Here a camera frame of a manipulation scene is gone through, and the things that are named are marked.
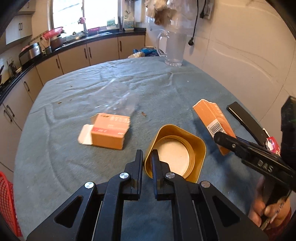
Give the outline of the person right hand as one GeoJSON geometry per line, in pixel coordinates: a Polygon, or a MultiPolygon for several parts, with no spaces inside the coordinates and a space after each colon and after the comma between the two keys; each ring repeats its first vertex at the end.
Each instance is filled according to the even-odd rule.
{"type": "Polygon", "coordinates": [[[273,222],[268,226],[268,228],[275,228],[280,226],[283,221],[288,216],[291,206],[290,206],[290,198],[286,200],[286,202],[281,205],[280,201],[266,206],[263,202],[263,187],[264,187],[264,177],[260,177],[256,191],[254,200],[251,204],[248,217],[257,225],[261,226],[261,217],[266,216],[267,218],[273,218],[273,222]]]}

